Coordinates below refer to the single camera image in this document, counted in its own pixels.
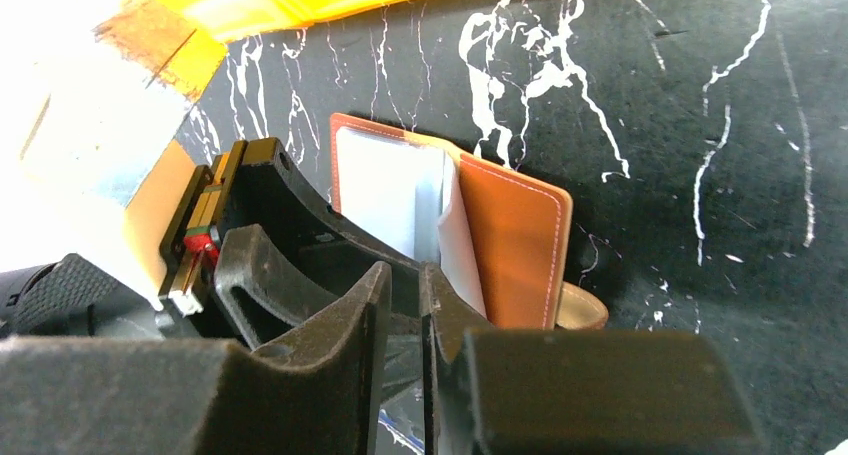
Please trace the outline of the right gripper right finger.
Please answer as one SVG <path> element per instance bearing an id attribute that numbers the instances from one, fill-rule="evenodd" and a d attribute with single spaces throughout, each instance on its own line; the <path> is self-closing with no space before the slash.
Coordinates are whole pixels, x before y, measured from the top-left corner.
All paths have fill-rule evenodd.
<path id="1" fill-rule="evenodd" d="M 681 331 L 501 329 L 420 270 L 429 454 L 758 454 L 723 356 Z"/>

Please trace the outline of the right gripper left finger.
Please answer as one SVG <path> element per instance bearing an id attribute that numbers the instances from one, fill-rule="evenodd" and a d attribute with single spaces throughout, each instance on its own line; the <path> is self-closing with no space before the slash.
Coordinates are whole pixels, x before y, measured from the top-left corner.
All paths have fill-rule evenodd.
<path id="1" fill-rule="evenodd" d="M 392 271 L 254 351 L 223 339 L 13 337 L 5 454 L 371 454 Z"/>

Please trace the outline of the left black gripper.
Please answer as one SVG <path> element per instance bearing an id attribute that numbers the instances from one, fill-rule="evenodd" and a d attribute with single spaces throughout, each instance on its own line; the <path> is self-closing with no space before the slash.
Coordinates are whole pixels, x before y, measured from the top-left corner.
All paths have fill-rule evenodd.
<path id="1" fill-rule="evenodd" d="M 277 139 L 237 142 L 197 167 L 158 255 L 155 323 L 167 337 L 239 338 L 255 350 L 320 322 L 347 337 L 357 305 L 337 295 L 377 261 L 391 266 L 394 300 L 419 297 L 419 264 L 337 212 Z M 1 334 L 56 333 L 127 292 L 79 254 L 6 272 Z"/>

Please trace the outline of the brown leather card holder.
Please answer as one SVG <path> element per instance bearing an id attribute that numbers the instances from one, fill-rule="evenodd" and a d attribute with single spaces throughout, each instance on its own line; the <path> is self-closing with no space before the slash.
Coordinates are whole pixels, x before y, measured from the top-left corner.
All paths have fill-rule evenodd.
<path id="1" fill-rule="evenodd" d="M 599 329 L 609 317 L 564 279 L 573 201 L 454 143 L 352 115 L 330 119 L 332 206 L 418 262 L 500 328 Z"/>

